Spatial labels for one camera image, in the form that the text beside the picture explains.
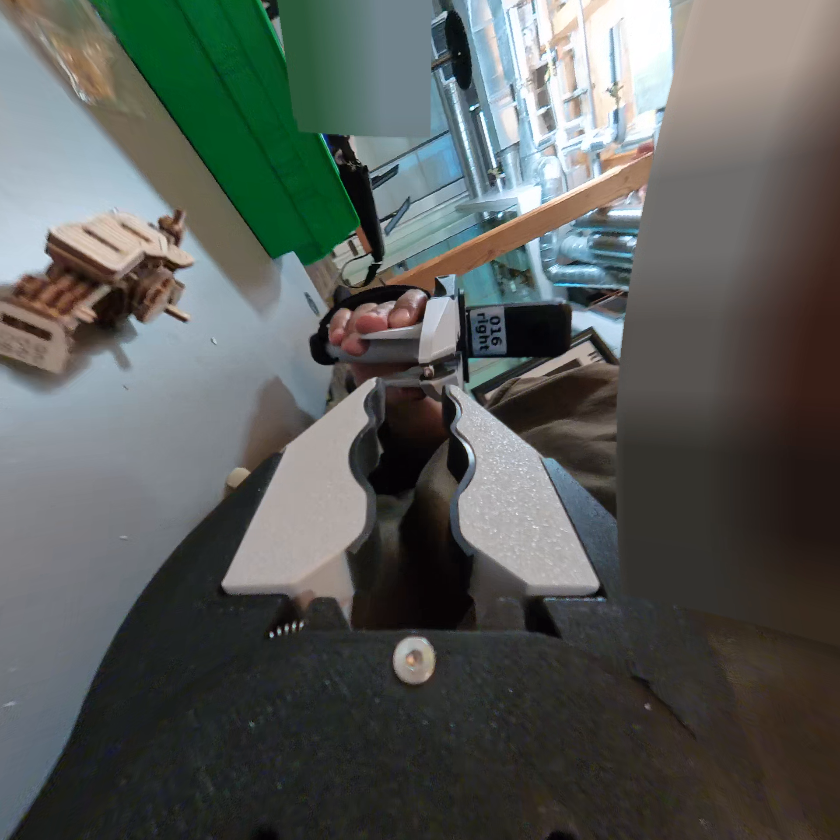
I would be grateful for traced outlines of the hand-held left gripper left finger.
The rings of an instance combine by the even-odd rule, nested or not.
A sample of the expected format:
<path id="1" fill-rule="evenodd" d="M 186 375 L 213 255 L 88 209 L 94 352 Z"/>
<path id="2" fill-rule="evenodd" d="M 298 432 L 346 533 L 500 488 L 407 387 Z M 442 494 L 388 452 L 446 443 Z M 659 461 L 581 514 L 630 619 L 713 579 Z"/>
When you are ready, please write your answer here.
<path id="1" fill-rule="evenodd" d="M 227 595 L 285 595 L 302 610 L 328 597 L 351 610 L 351 562 L 375 523 L 369 478 L 384 414 L 385 385 L 372 379 L 286 446 L 223 578 Z"/>

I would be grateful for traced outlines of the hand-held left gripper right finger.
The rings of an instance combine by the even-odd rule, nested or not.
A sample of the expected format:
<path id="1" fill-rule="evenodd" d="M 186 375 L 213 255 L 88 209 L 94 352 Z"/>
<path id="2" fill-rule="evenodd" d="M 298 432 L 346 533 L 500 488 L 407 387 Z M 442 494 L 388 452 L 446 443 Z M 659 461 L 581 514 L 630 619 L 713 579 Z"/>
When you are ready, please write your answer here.
<path id="1" fill-rule="evenodd" d="M 473 599 L 579 597 L 600 588 L 544 458 L 455 385 L 443 393 L 453 538 Z"/>

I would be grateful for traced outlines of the grey desk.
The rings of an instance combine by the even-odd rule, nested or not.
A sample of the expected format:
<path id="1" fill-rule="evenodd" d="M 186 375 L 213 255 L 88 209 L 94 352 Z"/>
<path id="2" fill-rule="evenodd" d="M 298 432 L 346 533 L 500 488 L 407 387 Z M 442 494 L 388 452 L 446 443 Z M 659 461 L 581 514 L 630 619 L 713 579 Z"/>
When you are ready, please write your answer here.
<path id="1" fill-rule="evenodd" d="M 2 8 L 2 283 L 40 271 L 48 228 L 119 208 L 189 225 L 189 323 L 81 334 L 63 378 L 2 362 L 1 823 L 49 776 L 113 635 L 180 541 L 322 413 L 322 310 L 270 259 L 133 66 L 129 112 L 88 108 Z"/>

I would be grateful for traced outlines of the person's right hand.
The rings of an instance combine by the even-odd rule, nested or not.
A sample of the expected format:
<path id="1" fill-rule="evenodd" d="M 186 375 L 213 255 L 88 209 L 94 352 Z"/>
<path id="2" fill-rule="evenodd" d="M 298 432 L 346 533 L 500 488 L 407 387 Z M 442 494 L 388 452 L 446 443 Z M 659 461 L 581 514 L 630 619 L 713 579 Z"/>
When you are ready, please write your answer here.
<path id="1" fill-rule="evenodd" d="M 341 307 L 329 321 L 329 345 L 360 358 L 371 344 L 368 335 L 416 325 L 424 318 L 428 300 L 425 291 L 410 289 L 394 301 L 366 302 L 353 309 Z"/>

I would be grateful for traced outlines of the olive shirt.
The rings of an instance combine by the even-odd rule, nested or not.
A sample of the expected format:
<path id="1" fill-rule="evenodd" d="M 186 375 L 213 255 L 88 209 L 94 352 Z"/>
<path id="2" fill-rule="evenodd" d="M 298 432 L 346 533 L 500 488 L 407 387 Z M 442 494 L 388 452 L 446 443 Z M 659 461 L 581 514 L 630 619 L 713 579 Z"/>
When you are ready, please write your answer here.
<path id="1" fill-rule="evenodd" d="M 591 364 L 512 380 L 486 407 L 615 516 L 617 386 L 617 366 Z M 466 619 L 469 565 L 449 523 L 455 480 L 447 453 L 448 436 L 414 487 L 396 496 L 376 493 L 376 545 L 357 567 L 355 628 L 449 629 Z"/>

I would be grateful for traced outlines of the wooden beam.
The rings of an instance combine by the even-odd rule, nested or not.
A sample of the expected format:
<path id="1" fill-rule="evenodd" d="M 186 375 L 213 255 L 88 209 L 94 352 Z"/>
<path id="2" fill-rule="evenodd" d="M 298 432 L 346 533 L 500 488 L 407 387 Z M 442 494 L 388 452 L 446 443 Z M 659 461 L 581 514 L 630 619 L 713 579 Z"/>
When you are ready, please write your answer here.
<path id="1" fill-rule="evenodd" d="M 646 186 L 654 151 L 636 155 L 630 162 L 540 205 L 477 238 L 427 260 L 420 266 L 385 280 L 384 285 L 408 285 L 431 291 L 436 277 L 462 277 L 506 253 L 573 222 L 590 211 L 607 207 Z"/>

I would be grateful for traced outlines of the black round fan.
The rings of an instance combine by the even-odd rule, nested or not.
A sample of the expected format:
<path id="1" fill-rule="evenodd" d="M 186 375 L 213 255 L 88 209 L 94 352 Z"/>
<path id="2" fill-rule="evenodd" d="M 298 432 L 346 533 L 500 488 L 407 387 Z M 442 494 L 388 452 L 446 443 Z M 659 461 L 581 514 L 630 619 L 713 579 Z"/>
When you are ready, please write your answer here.
<path id="1" fill-rule="evenodd" d="M 469 39 L 461 16 L 452 9 L 444 21 L 446 51 L 438 59 L 440 66 L 449 64 L 455 82 L 461 90 L 468 90 L 472 84 L 473 62 L 469 50 Z"/>

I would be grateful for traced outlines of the wooden model vehicle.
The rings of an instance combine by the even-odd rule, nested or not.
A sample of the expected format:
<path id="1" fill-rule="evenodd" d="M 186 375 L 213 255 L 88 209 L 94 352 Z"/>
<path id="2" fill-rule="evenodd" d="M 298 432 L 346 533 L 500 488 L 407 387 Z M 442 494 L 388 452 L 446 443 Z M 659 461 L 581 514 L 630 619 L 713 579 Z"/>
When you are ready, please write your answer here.
<path id="1" fill-rule="evenodd" d="M 2 290 L 2 358 L 62 374 L 81 327 L 116 329 L 161 315 L 188 323 L 177 276 L 194 265 L 182 247 L 186 231 L 180 207 L 155 223 L 113 209 L 52 227 L 47 267 Z"/>

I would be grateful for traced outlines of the green plastic crate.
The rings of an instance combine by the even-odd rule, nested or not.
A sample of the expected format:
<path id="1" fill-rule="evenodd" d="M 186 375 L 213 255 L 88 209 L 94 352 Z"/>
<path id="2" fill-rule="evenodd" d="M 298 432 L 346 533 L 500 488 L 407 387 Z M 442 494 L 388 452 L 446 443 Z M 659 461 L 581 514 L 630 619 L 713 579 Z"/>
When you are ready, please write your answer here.
<path id="1" fill-rule="evenodd" d="M 91 4 L 269 257 L 310 265 L 355 232 L 328 146 L 298 129 L 262 2 Z"/>

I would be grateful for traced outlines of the clear bag of wooden parts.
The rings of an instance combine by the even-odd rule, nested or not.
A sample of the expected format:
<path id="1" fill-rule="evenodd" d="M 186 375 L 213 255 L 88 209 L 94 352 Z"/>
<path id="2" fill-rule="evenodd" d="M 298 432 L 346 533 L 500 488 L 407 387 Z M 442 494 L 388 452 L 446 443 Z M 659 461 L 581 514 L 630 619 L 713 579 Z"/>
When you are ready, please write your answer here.
<path id="1" fill-rule="evenodd" d="M 89 109 L 144 118 L 133 63 L 89 1 L 4 1 L 16 27 Z"/>

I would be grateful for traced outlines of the black picture frame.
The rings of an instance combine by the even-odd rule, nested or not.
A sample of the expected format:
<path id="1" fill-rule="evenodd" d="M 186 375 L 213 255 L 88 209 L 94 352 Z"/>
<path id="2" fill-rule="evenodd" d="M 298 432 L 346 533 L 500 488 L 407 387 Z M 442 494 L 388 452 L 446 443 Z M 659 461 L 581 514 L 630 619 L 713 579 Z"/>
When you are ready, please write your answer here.
<path id="1" fill-rule="evenodd" d="M 619 356 L 599 332 L 588 327 L 573 336 L 567 351 L 551 358 L 494 360 L 484 367 L 475 362 L 470 368 L 467 391 L 479 404 L 486 405 L 504 384 L 512 380 L 538 379 L 600 363 L 618 365 Z"/>

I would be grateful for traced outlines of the silver ventilation duct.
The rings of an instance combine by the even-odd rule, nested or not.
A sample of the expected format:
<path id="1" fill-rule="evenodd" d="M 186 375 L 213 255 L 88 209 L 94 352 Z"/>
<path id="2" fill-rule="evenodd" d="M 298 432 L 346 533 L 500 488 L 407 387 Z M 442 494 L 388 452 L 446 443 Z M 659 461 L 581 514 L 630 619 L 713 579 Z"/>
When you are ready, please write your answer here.
<path id="1" fill-rule="evenodd" d="M 501 189 L 498 160 L 491 147 L 484 113 L 475 86 L 462 88 L 450 62 L 433 70 L 448 131 L 463 172 L 468 194 L 480 198 Z"/>

